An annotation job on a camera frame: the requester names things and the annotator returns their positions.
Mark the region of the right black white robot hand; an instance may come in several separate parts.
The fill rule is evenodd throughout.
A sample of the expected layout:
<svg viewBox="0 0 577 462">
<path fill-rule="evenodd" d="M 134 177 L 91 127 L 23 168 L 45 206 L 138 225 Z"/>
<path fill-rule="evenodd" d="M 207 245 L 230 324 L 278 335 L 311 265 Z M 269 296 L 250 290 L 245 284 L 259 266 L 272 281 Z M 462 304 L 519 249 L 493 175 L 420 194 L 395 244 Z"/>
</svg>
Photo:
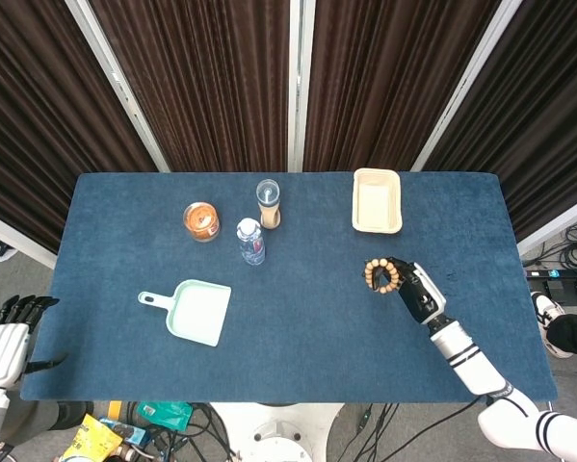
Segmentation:
<svg viewBox="0 0 577 462">
<path fill-rule="evenodd" d="M 394 257 L 373 259 L 365 264 L 363 277 L 373 292 L 397 292 L 414 320 L 431 333 L 453 322 L 445 315 L 446 298 L 416 262 Z"/>
</svg>

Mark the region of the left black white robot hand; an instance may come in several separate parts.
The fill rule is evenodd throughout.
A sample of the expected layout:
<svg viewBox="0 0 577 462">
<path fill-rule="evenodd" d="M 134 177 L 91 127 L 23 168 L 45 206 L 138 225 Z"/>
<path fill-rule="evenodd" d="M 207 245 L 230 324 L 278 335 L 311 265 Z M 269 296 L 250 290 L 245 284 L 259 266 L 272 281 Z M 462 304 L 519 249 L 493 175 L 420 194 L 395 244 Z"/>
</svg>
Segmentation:
<svg viewBox="0 0 577 462">
<path fill-rule="evenodd" d="M 53 369 L 67 358 L 29 361 L 32 336 L 45 311 L 60 300 L 52 296 L 14 295 L 0 308 L 0 389 L 10 389 L 24 374 Z"/>
</svg>

